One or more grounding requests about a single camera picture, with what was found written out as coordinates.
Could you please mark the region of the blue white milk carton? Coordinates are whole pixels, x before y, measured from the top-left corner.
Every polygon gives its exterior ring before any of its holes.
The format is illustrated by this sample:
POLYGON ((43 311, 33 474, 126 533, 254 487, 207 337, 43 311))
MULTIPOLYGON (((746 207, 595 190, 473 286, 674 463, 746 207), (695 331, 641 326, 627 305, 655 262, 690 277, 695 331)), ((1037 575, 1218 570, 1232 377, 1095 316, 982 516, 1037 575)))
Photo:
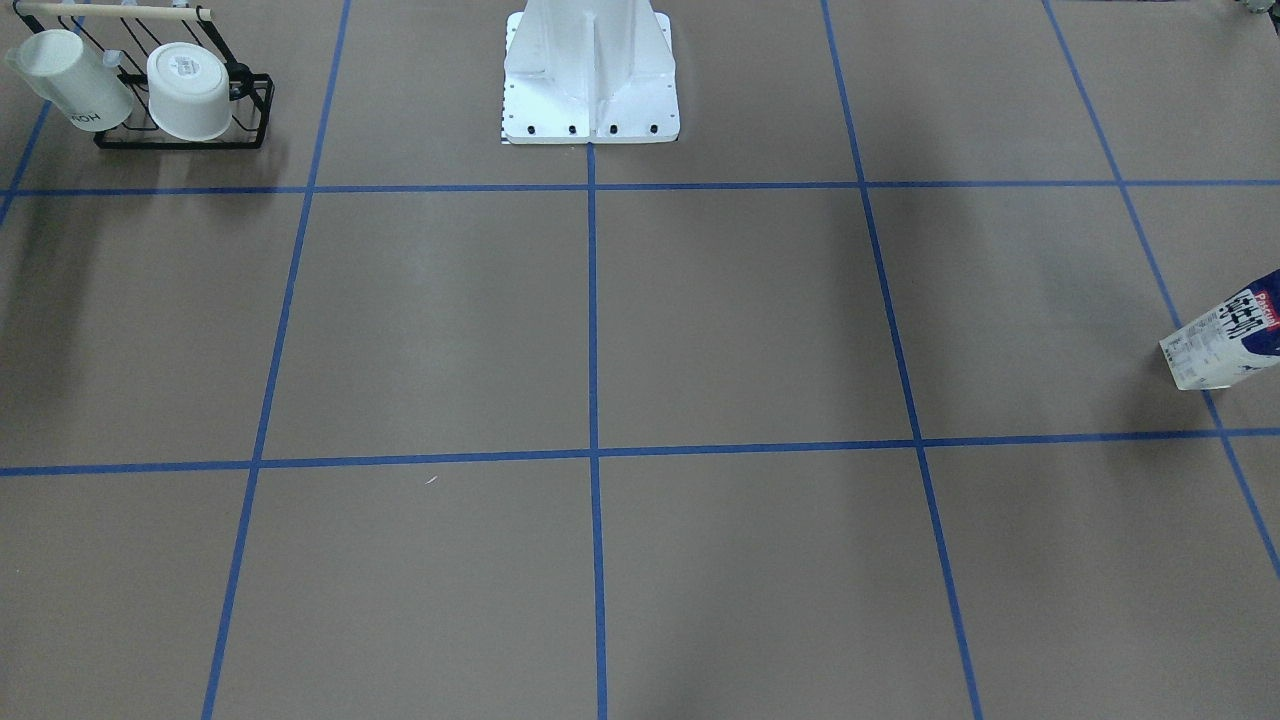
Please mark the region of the blue white milk carton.
POLYGON ((1179 389, 1222 389, 1279 363, 1279 272, 1160 341, 1179 389))

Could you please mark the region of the white mug bottom facing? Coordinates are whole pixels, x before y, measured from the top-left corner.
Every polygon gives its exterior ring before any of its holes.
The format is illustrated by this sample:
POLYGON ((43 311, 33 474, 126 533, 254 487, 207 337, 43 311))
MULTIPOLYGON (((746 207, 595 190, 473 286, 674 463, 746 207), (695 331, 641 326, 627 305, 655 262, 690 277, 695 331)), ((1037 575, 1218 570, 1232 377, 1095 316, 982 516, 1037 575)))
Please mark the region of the white mug bottom facing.
POLYGON ((223 61, 197 44, 154 49, 146 61, 148 114, 173 137, 204 142, 232 123, 230 78, 223 61))

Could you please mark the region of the white mug lying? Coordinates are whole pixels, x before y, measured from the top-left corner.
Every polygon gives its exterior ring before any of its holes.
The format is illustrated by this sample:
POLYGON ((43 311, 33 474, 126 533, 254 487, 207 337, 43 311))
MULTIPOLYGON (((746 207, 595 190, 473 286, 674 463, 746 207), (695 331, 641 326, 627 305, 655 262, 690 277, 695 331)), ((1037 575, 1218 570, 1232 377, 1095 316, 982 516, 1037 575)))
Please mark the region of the white mug lying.
POLYGON ((8 50, 4 61, 78 129, 110 131, 131 118, 134 96, 101 56, 68 29, 32 35, 8 50))

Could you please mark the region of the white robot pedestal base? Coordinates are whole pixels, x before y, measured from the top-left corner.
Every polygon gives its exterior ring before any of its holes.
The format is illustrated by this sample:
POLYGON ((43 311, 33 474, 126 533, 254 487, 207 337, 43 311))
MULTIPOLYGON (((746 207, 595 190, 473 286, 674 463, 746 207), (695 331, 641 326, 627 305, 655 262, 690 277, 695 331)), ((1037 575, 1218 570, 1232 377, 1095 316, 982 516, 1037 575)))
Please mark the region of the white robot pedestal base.
POLYGON ((504 41, 503 142, 678 140, 672 24, 652 3, 529 1, 504 41))

